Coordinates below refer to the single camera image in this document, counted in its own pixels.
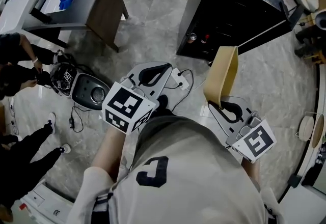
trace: marble floor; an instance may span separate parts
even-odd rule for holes
[[[119,53],[105,46],[91,32],[76,31],[62,33],[69,44],[65,51],[72,53],[79,63],[90,66],[106,82],[119,80],[134,65],[142,62],[166,61],[180,70],[191,69],[196,90],[177,106],[175,113],[207,126],[225,143],[226,136],[208,111],[202,85],[199,86],[209,67],[204,61],[175,55],[178,26],[187,0],[124,1],[130,18],[122,21],[118,30],[116,44],[120,46]],[[29,38],[42,47],[53,51],[58,49],[44,40]],[[240,55],[232,91],[232,95],[245,98],[267,119],[277,138],[275,147],[261,159],[262,185],[272,187],[277,197],[282,194],[302,155],[305,143],[296,138],[295,133],[304,112],[312,111],[315,101],[315,67],[297,58],[293,53],[295,47],[298,47],[298,42],[291,32]],[[167,85],[174,84],[169,80]],[[169,106],[173,107],[186,91],[165,89],[164,93],[169,97]],[[75,133],[69,129],[68,121],[73,105],[71,100],[40,86],[21,91],[14,99],[17,125],[23,137],[42,127],[49,112],[57,115],[57,132],[41,146],[35,159],[62,143],[69,143],[72,152],[61,156],[45,179],[55,190],[76,198],[83,171],[90,165],[108,128],[99,119],[100,112],[81,113],[84,130]],[[76,115],[74,118],[79,130],[80,120]],[[137,134],[126,139],[124,161],[127,165],[132,160],[136,142]]]

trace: gray tile floor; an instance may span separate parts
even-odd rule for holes
[[[170,62],[179,69],[192,69],[195,89],[205,79],[209,67],[204,61],[175,55],[178,26],[186,1],[125,0],[130,18],[122,21],[118,30],[116,44],[121,46],[119,53],[105,46],[91,32],[76,31],[63,33],[62,36],[69,40],[65,51],[74,54],[78,62],[89,65],[105,81],[119,80],[138,63]],[[293,4],[293,0],[285,1],[288,5]],[[58,49],[44,40],[30,39],[53,51]],[[295,133],[304,112],[312,111],[315,101],[315,68],[294,55],[296,46],[298,43],[291,32],[240,55],[239,72],[232,91],[234,96],[250,102],[252,108],[268,120],[278,140],[261,159],[262,185],[271,186],[277,197],[283,192],[301,157],[305,143],[298,140]],[[166,89],[164,92],[170,99],[170,107],[186,94],[179,89]],[[61,156],[45,179],[53,188],[75,198],[83,171],[90,165],[108,125],[99,119],[97,111],[82,113],[84,130],[74,133],[68,123],[72,105],[71,100],[39,86],[18,93],[14,102],[18,128],[23,137],[42,127],[49,112],[57,115],[57,132],[41,146],[35,159],[62,143],[69,143],[72,152]],[[207,126],[225,142],[226,136],[208,112],[202,86],[191,92],[175,112]],[[75,121],[80,129],[77,116]],[[136,142],[137,134],[127,137],[124,155],[129,164]]]

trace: black number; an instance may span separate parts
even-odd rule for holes
[[[155,177],[147,177],[147,172],[139,172],[136,181],[140,186],[151,186],[160,188],[167,182],[167,167],[169,158],[166,156],[154,157],[145,162],[149,165],[153,161],[157,162]]]

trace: blue object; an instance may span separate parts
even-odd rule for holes
[[[73,0],[60,0],[59,10],[66,10],[70,7]]]

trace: black cabinet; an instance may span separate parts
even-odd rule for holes
[[[289,18],[283,0],[188,0],[177,54],[211,61],[220,46],[244,53],[291,31],[302,12]],[[189,43],[192,33],[197,38]]]

